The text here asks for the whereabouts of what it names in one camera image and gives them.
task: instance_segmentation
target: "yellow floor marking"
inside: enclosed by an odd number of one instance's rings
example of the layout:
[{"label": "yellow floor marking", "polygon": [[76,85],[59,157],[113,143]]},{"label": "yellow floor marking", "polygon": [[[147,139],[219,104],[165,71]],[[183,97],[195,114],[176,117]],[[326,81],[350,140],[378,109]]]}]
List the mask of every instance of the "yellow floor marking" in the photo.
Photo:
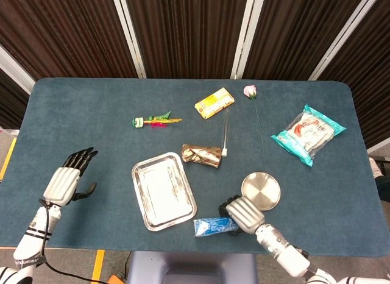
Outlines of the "yellow floor marking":
[{"label": "yellow floor marking", "polygon": [[100,280],[100,274],[102,272],[104,259],[104,250],[98,249],[96,252],[95,266],[93,267],[92,280]]},{"label": "yellow floor marking", "polygon": [[16,138],[12,140],[10,149],[8,150],[7,156],[5,158],[4,164],[2,165],[1,171],[0,171],[0,180],[4,178],[5,170],[7,169],[8,163],[11,159],[13,148],[15,147]]}]

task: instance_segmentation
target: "silver rectangular tray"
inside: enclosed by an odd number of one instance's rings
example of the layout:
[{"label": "silver rectangular tray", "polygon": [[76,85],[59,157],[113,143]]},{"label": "silver rectangular tray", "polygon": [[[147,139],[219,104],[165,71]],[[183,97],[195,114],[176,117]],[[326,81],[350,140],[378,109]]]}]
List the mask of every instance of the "silver rectangular tray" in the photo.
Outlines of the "silver rectangular tray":
[{"label": "silver rectangular tray", "polygon": [[159,231],[195,216],[195,199],[176,153],[137,163],[132,177],[147,229]]}]

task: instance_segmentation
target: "pink artificial flower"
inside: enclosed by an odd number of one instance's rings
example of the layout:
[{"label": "pink artificial flower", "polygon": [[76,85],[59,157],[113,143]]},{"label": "pink artificial flower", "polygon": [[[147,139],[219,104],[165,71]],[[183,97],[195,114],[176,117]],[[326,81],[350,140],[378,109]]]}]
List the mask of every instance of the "pink artificial flower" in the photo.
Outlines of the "pink artificial flower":
[{"label": "pink artificial flower", "polygon": [[248,98],[251,99],[256,98],[256,86],[255,85],[246,86],[244,88],[244,94]]}]

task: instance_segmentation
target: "snack package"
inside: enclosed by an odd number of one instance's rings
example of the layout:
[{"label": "snack package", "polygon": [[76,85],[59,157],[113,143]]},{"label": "snack package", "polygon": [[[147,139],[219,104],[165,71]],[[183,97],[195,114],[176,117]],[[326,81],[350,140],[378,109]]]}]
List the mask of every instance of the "snack package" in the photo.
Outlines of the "snack package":
[{"label": "snack package", "polygon": [[232,103],[234,103],[234,98],[222,87],[214,94],[195,104],[195,108],[204,119],[208,119]]},{"label": "snack package", "polygon": [[184,144],[182,146],[182,159],[184,162],[194,162],[218,168],[221,162],[221,148],[200,147]]},{"label": "snack package", "polygon": [[204,218],[194,220],[195,236],[208,236],[239,229],[232,218]]},{"label": "snack package", "polygon": [[298,156],[304,164],[312,166],[316,152],[344,130],[345,127],[306,104],[303,112],[286,130],[271,138],[288,152]]}]

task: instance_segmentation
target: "orange object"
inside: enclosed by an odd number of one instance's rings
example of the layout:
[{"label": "orange object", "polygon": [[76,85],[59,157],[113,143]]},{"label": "orange object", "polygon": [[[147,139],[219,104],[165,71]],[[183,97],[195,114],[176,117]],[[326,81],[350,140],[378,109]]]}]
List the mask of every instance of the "orange object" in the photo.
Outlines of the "orange object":
[{"label": "orange object", "polygon": [[108,284],[124,284],[124,282],[117,276],[112,275],[108,280]]}]

